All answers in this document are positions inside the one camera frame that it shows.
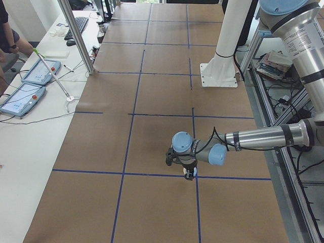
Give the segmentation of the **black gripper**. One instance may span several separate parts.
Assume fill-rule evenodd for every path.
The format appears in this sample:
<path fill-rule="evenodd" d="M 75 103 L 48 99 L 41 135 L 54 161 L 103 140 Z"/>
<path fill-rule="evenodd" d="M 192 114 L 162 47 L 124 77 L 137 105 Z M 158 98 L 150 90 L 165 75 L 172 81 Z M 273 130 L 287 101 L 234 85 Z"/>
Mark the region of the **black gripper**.
<path fill-rule="evenodd" d="M 183 174 L 186 180 L 193 180 L 197 175 L 197 167 L 183 167 Z"/>

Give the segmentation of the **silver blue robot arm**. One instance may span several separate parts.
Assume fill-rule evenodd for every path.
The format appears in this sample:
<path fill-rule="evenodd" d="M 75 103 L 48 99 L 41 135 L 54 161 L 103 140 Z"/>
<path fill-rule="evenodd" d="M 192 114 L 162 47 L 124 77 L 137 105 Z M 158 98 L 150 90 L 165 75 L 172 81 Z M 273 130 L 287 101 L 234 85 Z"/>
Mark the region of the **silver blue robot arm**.
<path fill-rule="evenodd" d="M 323 146 L 323 31 L 317 21 L 317 1 L 260 1 L 260 26 L 279 37 L 308 93 L 316 114 L 294 124 L 218 134 L 208 141 L 178 132 L 166 154 L 166 164 L 179 164 L 192 180 L 197 163 L 223 165 L 229 151 L 269 151 L 294 145 Z"/>

